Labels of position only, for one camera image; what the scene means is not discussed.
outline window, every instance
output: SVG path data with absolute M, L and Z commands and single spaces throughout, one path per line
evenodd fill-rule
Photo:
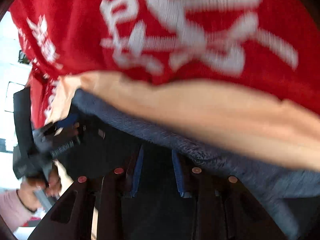
M 4 110 L 6 112 L 13 113 L 13 94 L 24 89 L 24 85 L 20 85 L 14 82 L 9 82 L 7 88 L 7 94 L 5 97 L 5 106 Z
M 28 60 L 26 54 L 24 54 L 24 52 L 22 50 L 19 51 L 19 59 L 18 59 L 19 63 L 22 64 L 26 64 L 29 65 L 30 64 L 30 60 Z

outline hand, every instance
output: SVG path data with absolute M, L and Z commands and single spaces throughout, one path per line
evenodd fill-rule
M 48 152 L 57 146 L 67 143 L 72 137 L 78 135 L 79 123 L 65 127 L 56 135 L 55 125 L 51 122 L 37 130 L 33 130 L 33 139 L 40 152 Z
M 39 179 L 27 179 L 21 183 L 18 189 L 18 196 L 21 202 L 31 211 L 36 211 L 41 208 L 41 204 L 33 194 L 36 190 L 45 189 L 45 182 Z M 49 175 L 49 187 L 45 189 L 47 196 L 55 196 L 61 190 L 61 180 L 58 174 L 57 166 L 53 165 Z

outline fingers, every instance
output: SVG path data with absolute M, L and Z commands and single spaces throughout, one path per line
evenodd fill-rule
M 28 178 L 21 183 L 21 189 L 33 192 L 35 190 L 40 190 L 45 188 L 45 182 L 39 179 Z
M 49 174 L 49 186 L 54 186 L 59 181 L 58 168 L 56 165 L 52 165 L 52 170 Z
M 61 131 L 60 135 L 61 137 L 72 137 L 78 135 L 78 130 L 77 128 L 79 127 L 79 123 L 76 123 L 73 126 L 65 127 Z
M 51 185 L 49 188 L 46 188 L 45 193 L 47 196 L 55 196 L 61 191 L 62 185 L 61 185 L 61 180 L 57 181 L 54 185 Z
M 51 127 L 53 126 L 53 122 L 49 122 L 48 124 L 46 124 L 44 127 L 41 127 L 40 129 L 38 129 L 40 134 L 44 134 L 47 130 L 49 130 Z

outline fabric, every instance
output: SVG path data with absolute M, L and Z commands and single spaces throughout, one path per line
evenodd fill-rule
M 320 34 L 299 0 L 15 0 L 10 11 L 33 62 L 36 128 L 58 76 L 90 70 L 223 80 L 320 113 Z
M 0 215 L 9 229 L 14 232 L 29 221 L 33 215 L 19 200 L 16 190 L 0 194 Z
M 138 191 L 141 168 L 143 164 L 143 156 L 144 156 L 144 151 L 143 151 L 143 147 L 141 147 L 139 150 L 137 161 L 136 161 L 136 166 L 134 167 L 134 171 L 133 171 L 132 189 L 129 192 L 130 197 L 135 197 Z
M 135 117 L 290 168 L 320 170 L 320 119 L 290 101 L 217 81 L 154 87 L 117 72 L 61 77 L 48 121 L 64 119 L 77 88 Z
M 55 165 L 58 168 L 58 173 L 59 173 L 59 177 L 61 180 L 62 188 L 60 191 L 60 195 L 62 195 L 71 186 L 71 184 L 73 183 L 73 180 L 68 175 L 65 167 L 59 161 L 55 161 Z M 96 208 L 94 208 L 93 218 L 92 218 L 91 240 L 97 239 L 97 237 L 96 237 L 97 236 L 97 226 L 98 226 L 98 211 Z
M 177 182 L 178 192 L 180 196 L 183 197 L 185 194 L 185 182 L 182 174 L 181 163 L 178 158 L 178 153 L 175 150 L 172 150 L 172 164 Z
M 148 142 L 143 149 L 137 195 L 121 199 L 124 239 L 189 240 L 195 200 L 177 191 L 171 150 Z
M 289 239 L 302 236 L 313 226 L 319 213 L 320 173 L 285 169 L 190 140 L 153 123 L 121 113 L 81 90 L 77 90 L 75 94 L 70 114 L 75 111 L 80 113 L 84 122 L 94 122 L 106 136 L 103 140 L 97 134 L 86 133 L 84 143 L 60 160 L 73 179 L 81 175 L 99 177 L 107 174 L 119 167 L 136 145 L 147 141 L 182 153 L 196 166 L 213 175 L 233 175 L 239 178 Z M 178 193 L 177 183 L 175 184 L 175 191 Z

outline black strap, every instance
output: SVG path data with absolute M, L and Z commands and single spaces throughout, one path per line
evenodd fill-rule
M 29 208 L 22 202 L 21 198 L 19 197 L 18 191 L 19 191 L 19 190 L 17 189 L 17 190 L 16 190 L 16 193 L 17 193 L 18 199 L 20 200 L 20 203 L 22 204 L 22 206 L 23 206 L 26 210 L 28 210 L 30 213 L 35 214 L 35 213 L 37 212 L 37 210 L 31 210 L 31 209 L 29 209 Z
M 3 218 L 0 216 L 0 239 L 1 240 L 17 240 Z
M 21 158 L 25 158 L 34 145 L 31 127 L 30 87 L 14 93 L 13 118 Z

